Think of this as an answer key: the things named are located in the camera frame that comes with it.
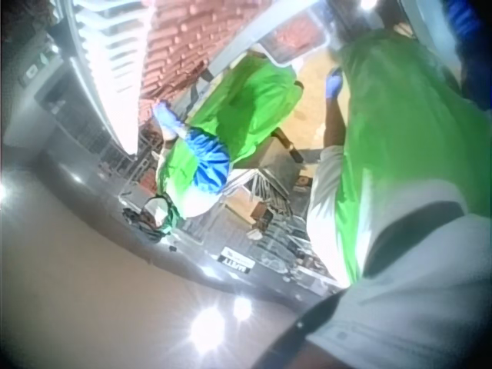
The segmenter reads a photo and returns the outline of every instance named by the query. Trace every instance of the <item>sign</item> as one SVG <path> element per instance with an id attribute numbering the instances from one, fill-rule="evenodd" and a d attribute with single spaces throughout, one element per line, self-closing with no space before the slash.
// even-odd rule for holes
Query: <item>sign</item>
<path id="1" fill-rule="evenodd" d="M 217 261 L 245 274 L 248 274 L 255 264 L 250 258 L 227 247 L 222 250 Z"/>

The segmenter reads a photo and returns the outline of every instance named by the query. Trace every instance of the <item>hand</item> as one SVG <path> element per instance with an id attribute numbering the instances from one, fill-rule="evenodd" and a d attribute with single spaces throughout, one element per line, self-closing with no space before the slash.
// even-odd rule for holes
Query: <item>hand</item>
<path id="1" fill-rule="evenodd" d="M 330 100 L 334 100 L 340 94 L 341 88 L 344 85 L 341 68 L 332 69 L 326 77 L 326 85 L 324 96 Z"/>
<path id="2" fill-rule="evenodd" d="M 176 133 L 182 130 L 184 124 L 164 102 L 159 102 L 154 105 L 152 112 L 161 127 L 167 128 Z"/>

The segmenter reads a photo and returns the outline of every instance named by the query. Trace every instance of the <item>white sign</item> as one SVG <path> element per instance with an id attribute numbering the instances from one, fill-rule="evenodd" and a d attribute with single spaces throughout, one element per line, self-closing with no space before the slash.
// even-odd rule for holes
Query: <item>white sign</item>
<path id="1" fill-rule="evenodd" d="M 248 274 L 255 264 L 254 260 L 227 247 L 222 250 L 217 261 L 245 274 Z"/>

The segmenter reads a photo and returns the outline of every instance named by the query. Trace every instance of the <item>blue latex glove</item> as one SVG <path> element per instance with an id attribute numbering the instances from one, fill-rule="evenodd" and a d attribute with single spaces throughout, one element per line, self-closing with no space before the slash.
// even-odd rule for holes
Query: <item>blue latex glove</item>
<path id="1" fill-rule="evenodd" d="M 208 194 L 221 193 L 231 168 L 225 145 L 200 128 L 191 128 L 185 141 L 198 160 L 193 185 Z"/>
<path id="2" fill-rule="evenodd" d="M 155 119 L 157 119 L 157 122 L 161 127 L 165 127 L 177 133 L 177 130 L 184 126 L 176 114 L 172 112 L 164 102 L 159 102 L 152 108 L 152 111 L 154 112 Z"/>
<path id="3" fill-rule="evenodd" d="M 341 91 L 341 87 L 344 84 L 344 78 L 341 73 L 341 68 L 336 68 L 330 72 L 326 77 L 326 85 L 324 90 L 324 96 L 330 100 L 334 100 L 338 97 Z"/>

